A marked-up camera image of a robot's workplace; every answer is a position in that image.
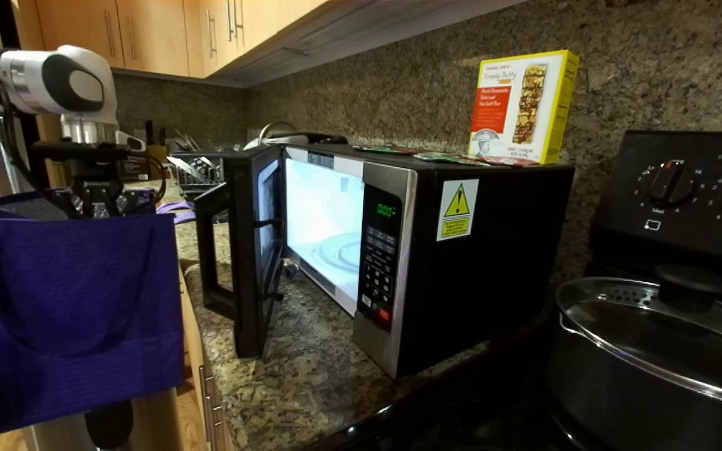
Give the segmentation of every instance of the blue fabric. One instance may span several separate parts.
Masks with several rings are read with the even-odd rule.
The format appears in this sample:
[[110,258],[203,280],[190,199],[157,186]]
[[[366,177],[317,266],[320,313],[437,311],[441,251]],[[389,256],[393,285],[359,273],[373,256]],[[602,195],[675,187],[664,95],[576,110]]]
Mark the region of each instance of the blue fabric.
[[0,430],[180,380],[173,216],[0,219]]

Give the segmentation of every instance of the wooden cabinet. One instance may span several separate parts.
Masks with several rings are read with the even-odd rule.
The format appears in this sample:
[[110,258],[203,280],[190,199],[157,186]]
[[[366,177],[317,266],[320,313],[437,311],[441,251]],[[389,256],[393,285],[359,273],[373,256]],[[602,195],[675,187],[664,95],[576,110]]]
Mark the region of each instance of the wooden cabinet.
[[234,435],[226,420],[226,403],[216,385],[211,360],[206,355],[203,333],[198,328],[194,304],[186,288],[186,276],[180,276],[180,313],[186,333],[186,367],[190,372],[190,383],[198,400],[198,420],[209,451],[234,451]]
[[190,75],[183,0],[119,0],[119,23],[122,68]]
[[186,0],[189,68],[209,77],[239,55],[230,0]]
[[245,87],[527,0],[28,0],[46,47]]
[[125,68],[116,0],[36,0],[32,8],[46,50],[81,46]]
[[42,46],[81,46],[112,68],[190,75],[183,0],[36,0]]
[[488,16],[516,3],[525,0],[293,0],[292,6],[295,8],[284,13],[289,16],[284,28],[211,77],[248,87]]

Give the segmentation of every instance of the cardboard box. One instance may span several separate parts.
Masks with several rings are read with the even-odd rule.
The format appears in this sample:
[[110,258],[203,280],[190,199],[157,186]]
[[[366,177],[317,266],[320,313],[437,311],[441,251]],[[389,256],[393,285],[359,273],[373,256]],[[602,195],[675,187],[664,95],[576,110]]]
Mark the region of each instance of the cardboard box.
[[576,73],[569,50],[481,61],[468,159],[560,162]]

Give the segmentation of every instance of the granite backsplash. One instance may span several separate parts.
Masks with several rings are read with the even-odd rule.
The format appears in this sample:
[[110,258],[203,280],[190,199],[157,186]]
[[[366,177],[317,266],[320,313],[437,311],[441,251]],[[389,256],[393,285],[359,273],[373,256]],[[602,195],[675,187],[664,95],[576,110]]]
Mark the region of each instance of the granite backsplash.
[[[206,142],[289,121],[353,142],[463,152],[478,61],[554,47],[582,57],[565,138],[576,184],[557,271],[572,279],[589,258],[587,224],[626,128],[722,131],[719,0],[530,0],[243,93],[190,103],[183,93],[195,86],[180,97],[168,90],[164,107],[195,116],[189,132]],[[119,80],[122,116],[152,90],[152,80]]]

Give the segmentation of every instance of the granite countertop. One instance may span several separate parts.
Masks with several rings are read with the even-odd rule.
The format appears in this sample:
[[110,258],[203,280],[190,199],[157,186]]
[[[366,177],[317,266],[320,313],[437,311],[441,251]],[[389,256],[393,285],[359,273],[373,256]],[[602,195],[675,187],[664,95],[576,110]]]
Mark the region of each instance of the granite countertop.
[[[352,344],[352,319],[307,276],[282,280],[264,359],[239,359],[234,321],[203,306],[195,226],[179,224],[179,258],[216,385],[239,449],[304,449],[419,390],[485,351],[477,345],[424,374],[389,378]],[[216,226],[221,284],[228,280],[228,231]]]

